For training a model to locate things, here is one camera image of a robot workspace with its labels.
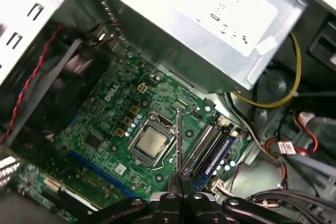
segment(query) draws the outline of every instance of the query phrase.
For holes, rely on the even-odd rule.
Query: ram slot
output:
[[[200,191],[203,189],[235,140],[235,137],[229,136],[228,134],[223,134],[220,136],[218,140],[219,145],[217,145],[207,156],[207,161],[202,164],[202,169],[195,175],[193,179],[195,191]]]
[[[198,165],[195,167],[193,171],[194,178],[198,177],[200,172],[202,171],[202,168],[204,168],[206,164],[209,164],[213,160],[214,154],[221,147],[223,141],[229,135],[229,132],[230,132],[229,129],[221,128],[216,135],[213,135],[209,139],[209,145],[205,149],[205,152],[197,160]]]
[[[207,148],[211,145],[211,140],[220,133],[221,128],[217,125],[208,125],[197,138],[197,142],[192,146],[189,152],[186,155],[186,158],[183,160],[182,170],[184,174],[191,175],[193,174],[194,169],[198,160],[204,155],[207,151]]]

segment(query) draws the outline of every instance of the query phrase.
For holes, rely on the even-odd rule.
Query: chipset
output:
[[[102,140],[99,139],[97,136],[89,134],[86,139],[84,140],[84,142],[91,146],[94,149],[98,149],[98,147],[100,146]]]
[[[176,126],[164,116],[151,111],[128,150],[143,164],[155,167],[176,142]]]

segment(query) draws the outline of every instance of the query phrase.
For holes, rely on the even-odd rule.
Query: motherboard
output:
[[[76,221],[77,219],[74,216],[43,197],[43,191],[50,186],[46,184],[48,183],[47,179],[34,165],[24,163],[14,180],[14,186],[20,194],[30,197],[38,204],[48,208],[52,214],[58,214],[69,222]]]
[[[229,176],[249,141],[240,128],[132,50],[118,45],[109,69],[71,125],[48,139],[13,144],[50,184],[65,185],[97,209],[166,190],[176,169],[176,109],[185,172],[195,189]]]

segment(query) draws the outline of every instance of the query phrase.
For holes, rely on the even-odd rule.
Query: blue ram slot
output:
[[[85,159],[84,157],[82,157],[81,155],[79,155],[77,152],[75,152],[73,150],[69,150],[68,156],[76,159],[79,162],[81,162],[86,168],[94,171],[95,173],[97,173],[102,178],[104,178],[104,179],[108,180],[109,182],[111,182],[112,185],[118,187],[127,196],[129,196],[129,197],[139,197],[139,195],[135,194],[126,185],[124,185],[123,183],[121,183],[119,180],[113,178],[110,174],[108,174],[107,172],[103,171],[97,165],[91,163],[90,161],[88,161],[87,159]]]
[[[211,178],[212,174],[216,170],[217,166],[220,164],[221,160],[225,156],[225,154],[230,149],[233,142],[236,140],[233,136],[228,136],[225,138],[218,150],[212,155],[213,158],[209,164],[206,164],[200,173],[200,175],[194,181],[194,190],[201,191],[203,187],[206,185],[208,180]]]

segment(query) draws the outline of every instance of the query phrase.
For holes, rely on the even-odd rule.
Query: fan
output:
[[[36,91],[41,88],[42,79],[47,78],[47,74],[56,68],[69,47],[79,37],[80,34],[73,29],[65,28],[50,43],[45,55],[45,63],[39,70],[39,76],[32,80],[29,90],[25,92],[24,102],[18,108],[19,116],[31,107]],[[32,73],[31,65],[36,65],[41,53],[41,45],[46,43],[45,38],[46,36],[43,36],[42,41],[37,40],[35,42],[35,46],[22,59],[22,62],[25,63],[19,64],[15,71],[11,73],[5,85],[0,88],[0,101],[8,101],[8,104],[11,104],[9,111],[13,110],[15,105],[13,102],[16,102],[25,81]],[[25,122],[24,130],[47,135],[58,133],[66,128],[76,116],[84,100],[97,84],[108,65],[109,60],[104,50],[90,47],[82,42],[56,78],[53,79],[53,82],[50,83],[49,89]],[[2,118],[4,118],[3,115],[6,115],[6,122],[11,119],[5,109],[0,109],[0,114],[2,114]]]

